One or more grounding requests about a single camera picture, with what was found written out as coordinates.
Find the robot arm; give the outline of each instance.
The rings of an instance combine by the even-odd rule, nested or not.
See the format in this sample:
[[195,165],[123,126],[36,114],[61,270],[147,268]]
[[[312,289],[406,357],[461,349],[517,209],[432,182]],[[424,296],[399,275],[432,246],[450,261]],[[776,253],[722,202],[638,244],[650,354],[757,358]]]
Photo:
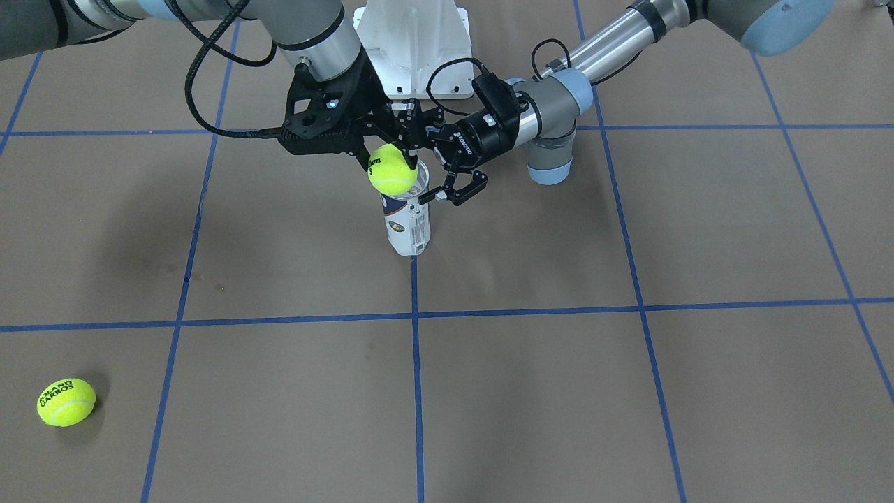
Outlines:
[[[669,30],[706,19],[743,47],[775,55],[812,33],[833,4],[636,0],[531,81],[503,81],[473,58],[481,70],[473,90],[484,108],[454,124],[444,123],[440,107],[423,111],[417,99],[394,103],[385,95],[341,0],[240,0],[235,6],[227,0],[4,0],[0,60],[78,43],[149,17],[189,23],[237,13],[263,23],[295,70],[282,126],[242,136],[275,137],[295,155],[348,153],[364,168],[369,159],[366,136],[398,145],[412,166],[416,150],[433,149],[447,177],[420,202],[438,198],[459,205],[484,189],[487,177],[478,168],[516,147],[526,149],[528,172],[535,181],[563,180],[570,167],[575,120],[593,102],[591,84],[629,64]],[[206,39],[203,50],[214,42]],[[454,189],[459,174],[472,175],[472,182]]]

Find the cable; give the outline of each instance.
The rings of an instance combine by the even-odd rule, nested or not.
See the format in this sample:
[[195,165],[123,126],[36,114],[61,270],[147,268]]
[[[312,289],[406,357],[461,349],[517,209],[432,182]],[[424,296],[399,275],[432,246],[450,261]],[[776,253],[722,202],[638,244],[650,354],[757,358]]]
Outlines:
[[441,66],[438,66],[434,69],[434,72],[432,72],[432,76],[428,79],[428,84],[426,85],[426,93],[428,94],[428,99],[431,99],[432,102],[434,102],[434,105],[438,108],[441,108],[444,112],[450,112],[451,114],[465,117],[466,115],[468,115],[467,113],[459,112],[457,110],[451,110],[448,107],[445,107],[437,99],[434,99],[434,95],[432,94],[432,83],[434,82],[434,77],[436,77],[437,74],[440,73],[441,70],[443,70],[444,68],[459,63],[472,63],[473,65],[478,67],[478,70],[481,73],[490,73],[490,70],[487,69],[485,64],[481,63],[481,61],[475,57],[461,57],[459,59],[454,59],[453,61],[448,61],[447,63],[442,64]]
[[625,69],[627,69],[628,66],[631,66],[631,65],[633,64],[633,62],[636,61],[637,58],[639,57],[639,55],[641,55],[641,54],[643,54],[643,51],[639,51],[639,52],[637,53],[637,55],[631,57],[631,58],[630,58],[630,61],[626,62],[623,66],[621,66],[621,68],[619,68],[618,70],[615,70],[614,72],[612,72],[611,75],[609,75],[608,77],[604,77],[604,78],[602,78],[602,79],[600,79],[600,80],[594,82],[593,85],[598,85],[598,84],[601,84],[601,83],[603,83],[603,82],[605,82],[605,81],[608,81],[611,77],[614,77],[614,76],[617,75],[618,73],[623,72]]
[[196,57],[192,60],[192,65],[188,72],[186,72],[186,82],[183,86],[183,90],[186,94],[186,106],[190,109],[190,113],[192,117],[196,119],[196,122],[199,123],[203,128],[207,129],[214,134],[218,134],[220,136],[226,136],[229,138],[276,138],[279,136],[280,130],[282,128],[267,128],[267,129],[259,129],[254,131],[226,131],[224,129],[220,129],[218,127],[214,127],[209,124],[202,115],[198,112],[196,108],[196,101],[192,97],[192,85],[196,80],[196,75],[198,74],[198,68],[202,65],[202,61],[205,60],[205,56],[208,54],[208,51],[211,50],[211,46],[217,43],[217,40],[230,28],[230,25],[239,17],[239,14],[245,9],[245,6],[249,4],[251,0],[239,0],[239,2],[232,7],[232,9],[224,16],[223,20],[217,28],[211,33],[211,35],[205,40],[202,44],[202,48],[198,50],[196,53]]
[[129,29],[131,26],[128,26],[127,28],[124,28],[121,30],[110,31],[101,37],[88,38],[88,39],[82,40],[80,42],[75,42],[75,45],[86,46],[87,44],[96,44],[98,42],[105,42],[106,40],[108,40],[110,38],[115,38],[115,37],[121,35],[122,33],[124,33],[125,30]]
[[[164,3],[167,4],[168,8],[171,10],[173,15],[180,20],[183,26],[186,27],[187,30],[190,31],[196,38],[198,38],[202,43],[208,42],[208,37],[205,36],[204,33],[196,28],[196,25],[192,24],[189,18],[186,17],[186,14],[183,13],[183,10],[180,8],[180,5],[177,3],[177,0],[164,0]],[[261,66],[265,66],[274,60],[276,57],[276,44],[271,40],[270,41],[270,53],[261,60],[254,61],[250,59],[245,59],[243,57],[239,57],[226,49],[218,46],[217,44],[212,44],[211,46],[214,51],[222,55],[223,57],[233,61],[234,63],[241,64],[243,66],[250,66],[252,68],[259,68]]]
[[537,56],[537,51],[540,49],[540,47],[543,47],[546,44],[550,44],[550,43],[557,44],[559,47],[561,47],[561,50],[565,53],[565,61],[567,62],[565,66],[567,68],[571,67],[571,53],[568,52],[568,48],[565,46],[565,44],[562,44],[561,40],[559,40],[557,38],[548,38],[548,39],[544,40],[543,42],[540,42],[539,44],[534,46],[534,49],[531,51],[531,68],[534,69],[534,75],[535,75],[536,79],[539,81],[542,81],[544,79],[544,76],[541,75],[540,72],[537,70],[537,63],[535,61],[535,57]]

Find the yellow tennis ball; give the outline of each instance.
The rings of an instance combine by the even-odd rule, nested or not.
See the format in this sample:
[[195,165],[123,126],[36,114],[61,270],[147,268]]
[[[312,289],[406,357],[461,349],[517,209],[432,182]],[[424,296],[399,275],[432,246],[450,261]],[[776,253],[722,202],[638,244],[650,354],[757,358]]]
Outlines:
[[97,394],[87,382],[70,378],[54,382],[38,397],[38,415],[51,426],[72,426],[93,410]]
[[401,150],[391,143],[373,152],[367,175],[375,189],[386,196],[403,194],[416,182],[416,170],[409,167]]

